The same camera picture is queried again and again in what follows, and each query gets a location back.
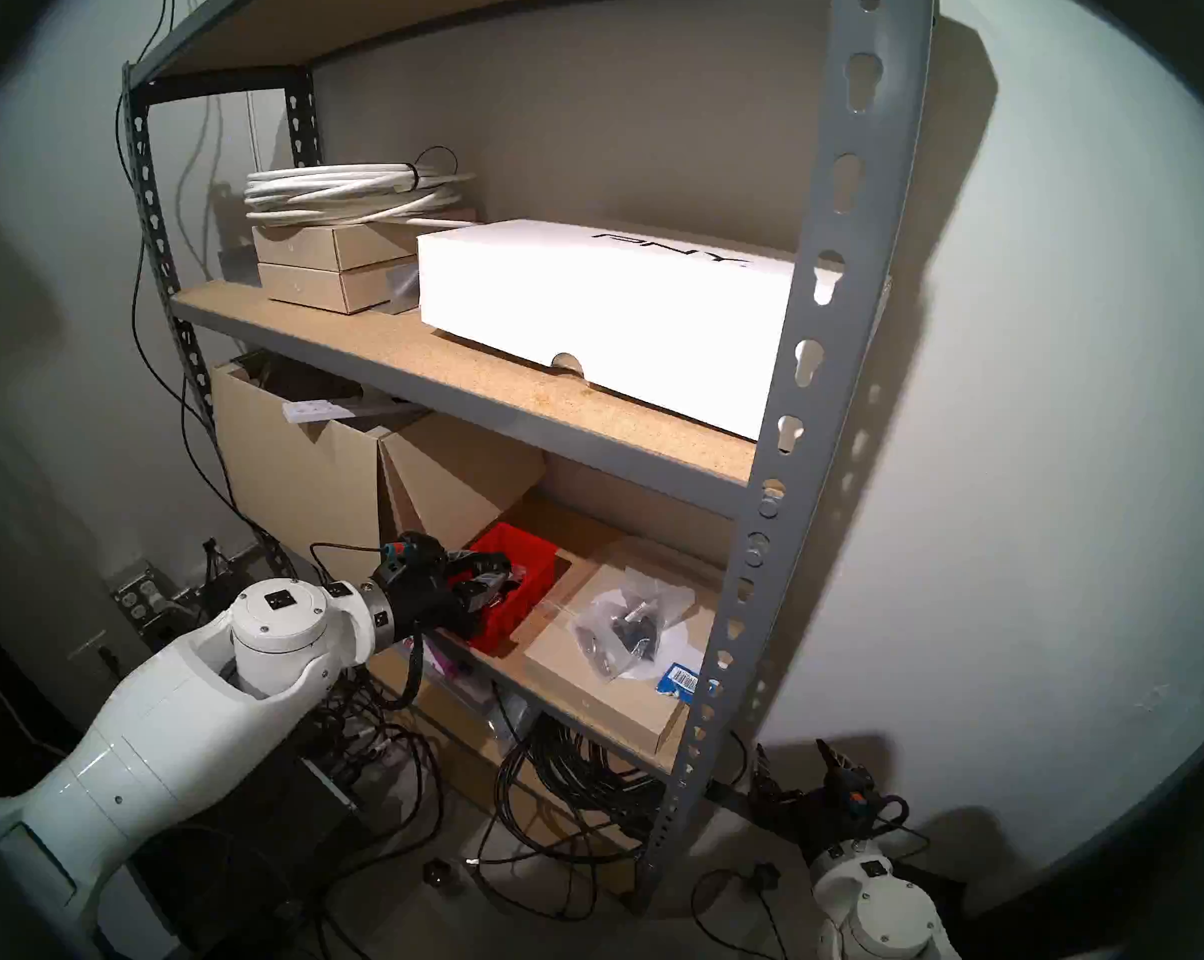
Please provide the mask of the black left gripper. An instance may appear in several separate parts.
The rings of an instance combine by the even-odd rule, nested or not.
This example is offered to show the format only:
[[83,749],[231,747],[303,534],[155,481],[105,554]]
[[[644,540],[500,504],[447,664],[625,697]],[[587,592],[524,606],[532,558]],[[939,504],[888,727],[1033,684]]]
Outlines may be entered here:
[[[508,581],[476,581],[485,576],[512,575],[504,553],[447,550],[439,540],[419,531],[406,531],[382,550],[382,563],[371,575],[383,603],[373,603],[376,636],[405,640],[433,629],[444,629],[461,640],[471,640],[480,614],[498,603]],[[462,597],[455,590],[462,581]]]

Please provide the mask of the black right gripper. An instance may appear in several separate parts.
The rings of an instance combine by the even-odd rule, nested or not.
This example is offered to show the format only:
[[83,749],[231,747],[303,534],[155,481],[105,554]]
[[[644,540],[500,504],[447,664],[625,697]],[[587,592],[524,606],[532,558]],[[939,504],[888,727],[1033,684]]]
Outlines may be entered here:
[[851,759],[820,738],[819,756],[826,768],[822,787],[810,791],[783,790],[771,771],[765,746],[755,744],[757,823],[798,846],[805,859],[816,859],[848,840],[870,840],[908,819],[908,803],[887,795],[867,773],[854,773]]

